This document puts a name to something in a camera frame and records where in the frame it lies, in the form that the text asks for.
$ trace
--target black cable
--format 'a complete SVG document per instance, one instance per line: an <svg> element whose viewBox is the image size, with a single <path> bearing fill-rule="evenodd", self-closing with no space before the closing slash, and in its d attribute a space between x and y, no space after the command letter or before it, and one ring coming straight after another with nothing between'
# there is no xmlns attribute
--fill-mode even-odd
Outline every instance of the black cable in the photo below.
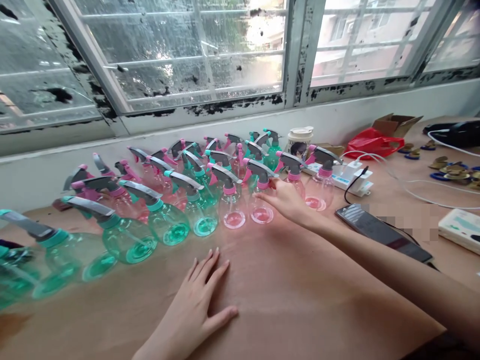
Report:
<svg viewBox="0 0 480 360"><path fill-rule="evenodd" d="M345 192L343 193L343 198L345 199L345 202L348 204L348 205L352 205L352 203L350 201L347 200L347 193L349 192L350 188L355 184L355 182L360 178L362 177L363 175L365 175L365 173L368 171L369 167L366 166L363 171L361 172L361 174L359 176L357 176L351 183L350 185L348 185L348 187L346 188Z"/></svg>

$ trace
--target right hand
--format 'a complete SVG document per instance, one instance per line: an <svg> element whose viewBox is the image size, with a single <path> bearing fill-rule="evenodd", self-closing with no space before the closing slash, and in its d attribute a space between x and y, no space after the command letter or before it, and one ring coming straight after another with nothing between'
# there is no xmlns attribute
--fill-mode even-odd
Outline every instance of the right hand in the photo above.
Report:
<svg viewBox="0 0 480 360"><path fill-rule="evenodd" d="M255 193L253 196L270 204L285 218L296 224L300 223L305 214L313 213L295 190L293 184L276 177L270 179L270 187L276 190L276 196L270 196L263 192Z"/></svg>

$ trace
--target window pane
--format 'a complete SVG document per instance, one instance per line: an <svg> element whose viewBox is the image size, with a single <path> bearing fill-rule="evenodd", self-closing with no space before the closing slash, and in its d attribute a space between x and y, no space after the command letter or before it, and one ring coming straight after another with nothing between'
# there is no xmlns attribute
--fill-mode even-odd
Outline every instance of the window pane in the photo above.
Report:
<svg viewBox="0 0 480 360"><path fill-rule="evenodd" d="M286 0L74 1L127 112L283 90Z"/></svg>
<svg viewBox="0 0 480 360"><path fill-rule="evenodd" d="M0 124L28 127L99 117L70 69L23 1L0 13Z"/></svg>
<svg viewBox="0 0 480 360"><path fill-rule="evenodd" d="M480 9L466 1L432 54L424 71L470 67L478 64L480 64Z"/></svg>
<svg viewBox="0 0 480 360"><path fill-rule="evenodd" d="M433 4L434 1L425 5L419 0L369 1L365 14L359 19L360 24L355 26L361 11L359 0L327 1L326 9L330 11L326 10L322 19L311 86L399 75L429 15L427 6ZM382 12L382 8L396 9L395 12ZM337 23L342 16L352 25L343 36L337 37Z"/></svg>

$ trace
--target phone screen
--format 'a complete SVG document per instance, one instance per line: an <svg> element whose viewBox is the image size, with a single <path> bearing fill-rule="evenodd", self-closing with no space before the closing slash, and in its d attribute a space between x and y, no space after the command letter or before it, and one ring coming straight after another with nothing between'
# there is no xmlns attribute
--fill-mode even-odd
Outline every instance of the phone screen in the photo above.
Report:
<svg viewBox="0 0 480 360"><path fill-rule="evenodd" d="M432 255L380 219L363 210L359 204L342 207L335 213L357 233L367 238L395 249L422 263L432 259Z"/></svg>

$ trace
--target wire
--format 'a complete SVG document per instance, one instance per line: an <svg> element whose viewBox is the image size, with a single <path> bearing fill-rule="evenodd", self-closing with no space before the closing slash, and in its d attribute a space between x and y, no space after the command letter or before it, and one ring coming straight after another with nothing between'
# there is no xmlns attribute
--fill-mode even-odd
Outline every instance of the wire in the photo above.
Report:
<svg viewBox="0 0 480 360"><path fill-rule="evenodd" d="M469 154L469 155L473 155L473 156L476 156L476 157L479 157L480 158L480 154L476 154L476 153L473 153L473 152L470 152L470 151L466 151L466 150L462 150L458 147L455 147L455 146L452 146L452 145L448 145L444 142L441 142L440 140L437 140L436 138L434 138L432 135L430 135L431 133L448 133L449 130L448 129L442 129L442 130L434 130L434 131L429 131L426 135L432 139L433 141L435 141L436 143L439 143L443 146L446 146L447 148L451 148L451 149L455 149L459 152L462 152L462 153L465 153L465 154Z"/></svg>
<svg viewBox="0 0 480 360"><path fill-rule="evenodd" d="M450 188L450 189L454 189L454 190L457 190L457 191L461 191L461 192L464 192L464 193L469 193L469 194L476 194L476 195L480 195L480 192L478 191L471 191L471 190L465 190L465 189L461 189L461 188L458 188L458 187L453 187L453 186L450 186L450 185L446 185L444 183L441 183L441 182L438 182L438 181L429 181L429 180L402 180L400 179L394 172L394 170L388 166L388 161L378 155L378 154L374 154L374 153L368 153L368 152L365 152L365 151L360 151L360 150L352 150L352 151L347 151L345 152L344 154L342 154L340 156L340 158L342 158L344 155L346 154L349 154L349 153L362 153L362 155L360 155L356 161L358 161L362 156L371 156L377 163L379 163L384 169L385 171L392 177L394 178L395 180L398 181L398 183L400 184L401 188L403 190L405 190L407 193L409 193L410 195L414 196L415 198L417 199L420 199L424 202L427 202L427 203L430 203L430 204L435 204L435 205L438 205L438 206L441 206L443 208L447 208L447 209L462 209L462 210L480 210L480 207L460 207L460 206L449 206L449 205L444 205L444 204L441 204L439 202L436 202L436 201L432 201L432 200L428 200L424 197L421 197L413 192L411 192L410 190L408 190L406 187L405 187L405 184L404 183L429 183L429 184L435 184L435 185L439 185L439 186L443 186L443 187L446 187L446 188Z"/></svg>
<svg viewBox="0 0 480 360"><path fill-rule="evenodd" d="M345 199L345 202L349 205L352 205L352 203L350 201L348 201L347 199L347 193L349 192L350 188L355 184L355 182L360 179L363 175L365 175L365 173L368 171L369 167L366 166L363 171L361 172L360 175L358 175L355 180L353 180L350 185L348 185L348 187L346 188L345 192L343 193L343 198Z"/></svg>

